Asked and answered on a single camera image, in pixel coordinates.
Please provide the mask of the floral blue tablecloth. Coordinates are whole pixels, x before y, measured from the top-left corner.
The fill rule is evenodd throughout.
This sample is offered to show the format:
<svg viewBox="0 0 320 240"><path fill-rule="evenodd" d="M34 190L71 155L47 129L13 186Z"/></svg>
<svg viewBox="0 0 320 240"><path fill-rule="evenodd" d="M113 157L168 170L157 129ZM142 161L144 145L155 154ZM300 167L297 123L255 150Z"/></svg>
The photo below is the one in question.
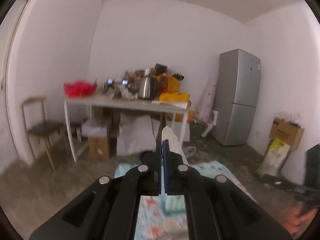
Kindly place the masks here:
<svg viewBox="0 0 320 240"><path fill-rule="evenodd" d="M236 176L218 161L192 164L191 167L209 178L223 175L250 196ZM141 197L134 239L188 238L187 215L182 195L169 196L162 192L159 196Z"/></svg>

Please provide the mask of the cardboard box under table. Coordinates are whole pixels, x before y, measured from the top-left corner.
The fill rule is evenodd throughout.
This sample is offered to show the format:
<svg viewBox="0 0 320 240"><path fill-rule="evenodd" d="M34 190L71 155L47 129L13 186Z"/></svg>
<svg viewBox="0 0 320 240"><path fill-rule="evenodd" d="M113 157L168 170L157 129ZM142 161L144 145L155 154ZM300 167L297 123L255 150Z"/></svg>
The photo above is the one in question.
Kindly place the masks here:
<svg viewBox="0 0 320 240"><path fill-rule="evenodd" d="M90 158L97 161L107 161L110 157L110 146L108 137L89 137Z"/></svg>

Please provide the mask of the green rice bag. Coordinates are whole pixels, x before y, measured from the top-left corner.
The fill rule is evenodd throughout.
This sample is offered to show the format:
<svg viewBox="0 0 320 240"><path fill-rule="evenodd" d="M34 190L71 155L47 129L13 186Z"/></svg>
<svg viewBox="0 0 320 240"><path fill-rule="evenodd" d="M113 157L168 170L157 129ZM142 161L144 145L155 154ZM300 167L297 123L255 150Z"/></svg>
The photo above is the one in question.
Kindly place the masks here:
<svg viewBox="0 0 320 240"><path fill-rule="evenodd" d="M257 169L257 175L277 176L282 168L291 146L286 142L274 138L270 141L270 145L264 155L263 161Z"/></svg>

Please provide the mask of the white sack under table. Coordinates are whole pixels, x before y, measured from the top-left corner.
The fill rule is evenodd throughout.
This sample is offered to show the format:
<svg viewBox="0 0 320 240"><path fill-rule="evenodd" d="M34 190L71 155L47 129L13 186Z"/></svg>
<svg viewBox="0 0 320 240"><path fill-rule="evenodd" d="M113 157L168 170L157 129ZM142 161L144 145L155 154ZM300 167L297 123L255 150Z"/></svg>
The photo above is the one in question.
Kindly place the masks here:
<svg viewBox="0 0 320 240"><path fill-rule="evenodd" d="M129 156L156 149L160 121L149 115L120 114L116 155Z"/></svg>

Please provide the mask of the grey foil wrapped box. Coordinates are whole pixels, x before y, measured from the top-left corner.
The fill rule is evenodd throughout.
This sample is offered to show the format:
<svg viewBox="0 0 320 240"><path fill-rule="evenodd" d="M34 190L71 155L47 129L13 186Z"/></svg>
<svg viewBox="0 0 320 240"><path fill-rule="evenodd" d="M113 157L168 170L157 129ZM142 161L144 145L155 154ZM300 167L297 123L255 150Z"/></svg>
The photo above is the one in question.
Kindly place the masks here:
<svg viewBox="0 0 320 240"><path fill-rule="evenodd" d="M104 138L107 137L111 127L111 121L108 119L89 119L81 126L84 137Z"/></svg>

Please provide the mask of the yellow bag under table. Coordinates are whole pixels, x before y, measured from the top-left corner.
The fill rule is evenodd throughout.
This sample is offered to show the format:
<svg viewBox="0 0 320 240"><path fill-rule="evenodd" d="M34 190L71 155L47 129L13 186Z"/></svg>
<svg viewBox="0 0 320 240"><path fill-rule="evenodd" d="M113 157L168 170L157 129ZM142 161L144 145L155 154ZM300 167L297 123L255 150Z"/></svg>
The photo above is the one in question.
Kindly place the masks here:
<svg viewBox="0 0 320 240"><path fill-rule="evenodd" d="M194 111L189 111L188 112L188 118L187 118L187 123L193 123L194 122L194 116L195 112ZM173 113L166 113L165 117L167 120L175 120L176 122L182 122L184 114L173 114Z"/></svg>

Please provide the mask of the silver refrigerator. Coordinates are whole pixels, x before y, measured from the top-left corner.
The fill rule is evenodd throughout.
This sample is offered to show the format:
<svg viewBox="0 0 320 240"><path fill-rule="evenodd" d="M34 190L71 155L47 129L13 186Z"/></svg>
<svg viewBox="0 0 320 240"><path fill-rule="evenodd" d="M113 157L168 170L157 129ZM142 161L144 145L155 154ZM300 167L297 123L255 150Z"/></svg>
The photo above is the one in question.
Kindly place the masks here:
<svg viewBox="0 0 320 240"><path fill-rule="evenodd" d="M220 54L213 110L216 126L210 132L222 145L243 145L251 131L261 80L260 59L235 49Z"/></svg>

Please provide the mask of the pink rolled mat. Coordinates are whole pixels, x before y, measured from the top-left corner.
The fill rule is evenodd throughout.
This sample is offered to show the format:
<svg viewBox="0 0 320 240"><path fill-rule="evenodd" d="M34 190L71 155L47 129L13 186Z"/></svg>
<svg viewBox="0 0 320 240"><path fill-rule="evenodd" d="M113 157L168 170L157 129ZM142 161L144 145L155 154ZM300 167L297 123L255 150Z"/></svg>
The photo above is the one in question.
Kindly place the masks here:
<svg viewBox="0 0 320 240"><path fill-rule="evenodd" d="M215 100L217 79L210 76L202 93L199 104L196 107L195 118L199 122L207 123L210 119L212 107Z"/></svg>

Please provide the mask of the white panel door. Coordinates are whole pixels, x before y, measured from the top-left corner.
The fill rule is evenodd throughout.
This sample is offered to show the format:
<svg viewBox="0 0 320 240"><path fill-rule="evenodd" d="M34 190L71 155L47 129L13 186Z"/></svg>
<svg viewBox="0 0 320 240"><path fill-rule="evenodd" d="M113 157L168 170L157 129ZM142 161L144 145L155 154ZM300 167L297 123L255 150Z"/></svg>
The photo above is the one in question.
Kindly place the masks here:
<svg viewBox="0 0 320 240"><path fill-rule="evenodd" d="M7 110L7 68L15 31L28 0L16 0L1 23L1 131L0 169L4 173L17 159Z"/></svg>

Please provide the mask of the white side table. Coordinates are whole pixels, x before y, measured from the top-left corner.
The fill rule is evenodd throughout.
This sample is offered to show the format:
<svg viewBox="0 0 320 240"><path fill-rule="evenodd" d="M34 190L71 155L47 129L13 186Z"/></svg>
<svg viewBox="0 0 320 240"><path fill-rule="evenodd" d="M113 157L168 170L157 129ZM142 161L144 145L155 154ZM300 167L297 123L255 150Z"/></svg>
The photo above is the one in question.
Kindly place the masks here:
<svg viewBox="0 0 320 240"><path fill-rule="evenodd" d="M184 135L187 127L188 121L188 109L180 108L177 106L170 105L161 101L148 101L148 100L125 100L125 99L113 99L109 95L99 95L95 94L93 96L86 96L80 98L69 98L64 99L64 111L65 111L65 121L68 134L69 145L71 149L71 154L73 161L76 163L77 158L84 152L86 145L84 145L80 150L76 151L74 147L74 142L72 139L71 123L68 114L68 105L80 105L88 106L89 108L93 106L115 108L115 109L128 109L137 110L145 112L156 112L156 113L172 113L173 118L176 118L176 114L183 115L182 127L179 137L179 143L182 145L184 141Z"/></svg>

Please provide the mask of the yellow bag on table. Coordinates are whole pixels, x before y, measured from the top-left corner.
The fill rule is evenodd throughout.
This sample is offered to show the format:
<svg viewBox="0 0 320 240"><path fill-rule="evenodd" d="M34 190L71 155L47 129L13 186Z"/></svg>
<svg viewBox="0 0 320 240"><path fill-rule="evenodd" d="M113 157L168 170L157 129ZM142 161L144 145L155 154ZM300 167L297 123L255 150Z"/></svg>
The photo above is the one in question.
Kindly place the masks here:
<svg viewBox="0 0 320 240"><path fill-rule="evenodd" d="M175 75L158 75L156 76L158 82L157 95L158 99L164 103L172 103L173 105L187 109L190 105L188 93L180 92L181 80Z"/></svg>

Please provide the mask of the steel electric kettle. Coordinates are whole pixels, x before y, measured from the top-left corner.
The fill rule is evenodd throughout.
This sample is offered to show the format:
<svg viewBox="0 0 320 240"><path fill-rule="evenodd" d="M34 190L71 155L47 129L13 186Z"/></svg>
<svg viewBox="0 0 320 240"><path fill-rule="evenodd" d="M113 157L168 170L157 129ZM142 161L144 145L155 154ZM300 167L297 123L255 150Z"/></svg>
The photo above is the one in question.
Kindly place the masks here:
<svg viewBox="0 0 320 240"><path fill-rule="evenodd" d="M158 82L155 68L146 69L140 81L138 97L145 100L154 100L157 95Z"/></svg>

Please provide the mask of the wooden chair black seat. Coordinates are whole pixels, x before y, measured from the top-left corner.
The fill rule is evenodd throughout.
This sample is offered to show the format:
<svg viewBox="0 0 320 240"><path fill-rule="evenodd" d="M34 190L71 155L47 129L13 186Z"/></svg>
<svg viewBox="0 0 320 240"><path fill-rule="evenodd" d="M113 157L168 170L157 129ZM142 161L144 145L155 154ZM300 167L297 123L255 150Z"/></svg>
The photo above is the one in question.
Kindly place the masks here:
<svg viewBox="0 0 320 240"><path fill-rule="evenodd" d="M36 157L35 157L35 153L34 153L30 138L35 138L38 140L38 142L44 141L44 146L45 146L48 160L50 162L50 165L53 171L56 172L56 168L51 156L52 146L50 143L50 136L53 135L54 133L59 133L62 136L63 141L65 143L65 149L67 154L70 154L70 149L68 147L65 124L63 122L46 119L46 113L45 113L45 107L44 107L45 100L46 100L45 96L31 96L26 98L21 103L23 126L24 126L25 135L27 137L27 142L29 145L29 149L32 153L33 159L36 160ZM28 128L26 117L25 117L25 107L27 105L32 105L34 103L39 103L41 105L42 118L40 122L36 123L31 128Z"/></svg>

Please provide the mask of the red plastic bag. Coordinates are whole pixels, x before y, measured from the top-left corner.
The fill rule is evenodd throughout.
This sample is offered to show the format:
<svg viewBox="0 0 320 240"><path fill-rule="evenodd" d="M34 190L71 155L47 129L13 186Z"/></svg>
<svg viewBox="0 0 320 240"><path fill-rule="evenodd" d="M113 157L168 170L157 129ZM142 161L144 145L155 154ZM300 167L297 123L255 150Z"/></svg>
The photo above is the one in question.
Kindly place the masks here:
<svg viewBox="0 0 320 240"><path fill-rule="evenodd" d="M95 85L86 81L75 81L74 83L65 83L63 85L65 95L70 98L91 96L95 93Z"/></svg>

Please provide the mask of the cardboard box by wall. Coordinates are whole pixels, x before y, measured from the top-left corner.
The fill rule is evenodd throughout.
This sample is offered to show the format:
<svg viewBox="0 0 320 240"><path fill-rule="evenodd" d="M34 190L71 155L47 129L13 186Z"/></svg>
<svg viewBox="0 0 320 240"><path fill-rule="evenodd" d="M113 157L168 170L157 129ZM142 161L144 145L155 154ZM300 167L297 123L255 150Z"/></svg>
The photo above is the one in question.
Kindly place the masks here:
<svg viewBox="0 0 320 240"><path fill-rule="evenodd" d="M297 124L275 118L269 134L270 139L279 139L290 145L290 150L296 150L300 144L304 129Z"/></svg>

